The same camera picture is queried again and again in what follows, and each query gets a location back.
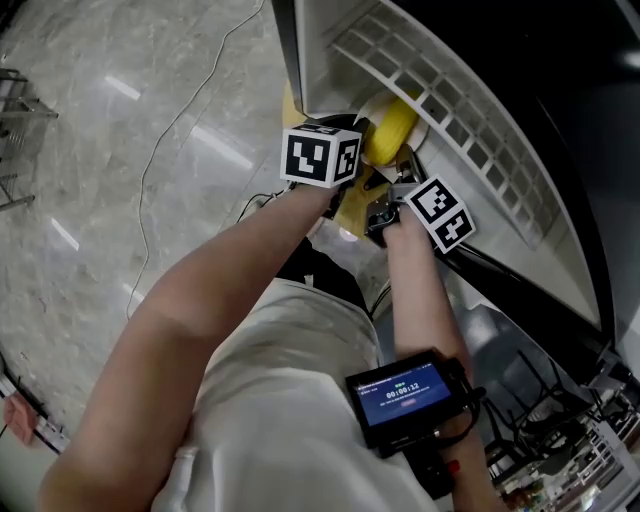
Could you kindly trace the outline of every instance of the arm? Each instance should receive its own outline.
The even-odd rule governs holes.
[[[389,254],[398,359],[434,348],[445,358],[457,358],[471,381],[471,357],[440,282],[427,231],[408,207],[402,207],[400,223],[386,228],[384,238]],[[445,435],[462,431],[468,421],[466,415],[455,418],[445,427]],[[491,485],[484,447],[475,430],[446,450],[443,457],[445,461],[460,462],[453,491],[456,510],[506,511]]]
[[[333,191],[298,187],[171,268],[140,304],[39,495],[46,512],[147,510],[213,351],[245,318]]]

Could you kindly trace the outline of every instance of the metal rack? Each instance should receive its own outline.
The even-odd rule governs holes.
[[[23,150],[31,123],[56,117],[17,69],[0,68],[0,212],[35,199],[34,195],[16,197],[18,173],[12,162]]]

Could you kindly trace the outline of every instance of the handheld device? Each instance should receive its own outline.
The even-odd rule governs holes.
[[[457,359],[442,361],[433,351],[347,377],[347,389],[367,446],[382,458],[417,443],[434,451],[457,443],[477,421],[484,395]],[[467,409],[468,428],[441,437],[440,426]]]

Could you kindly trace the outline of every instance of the black display screen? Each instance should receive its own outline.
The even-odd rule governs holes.
[[[369,426],[415,412],[451,396],[433,364],[356,388]]]

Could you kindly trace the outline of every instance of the black and white marker cube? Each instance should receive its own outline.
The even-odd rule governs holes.
[[[362,135],[358,132],[302,124],[282,134],[280,177],[330,188],[356,175]]]
[[[405,201],[443,253],[476,230],[462,199],[438,175],[412,190]]]

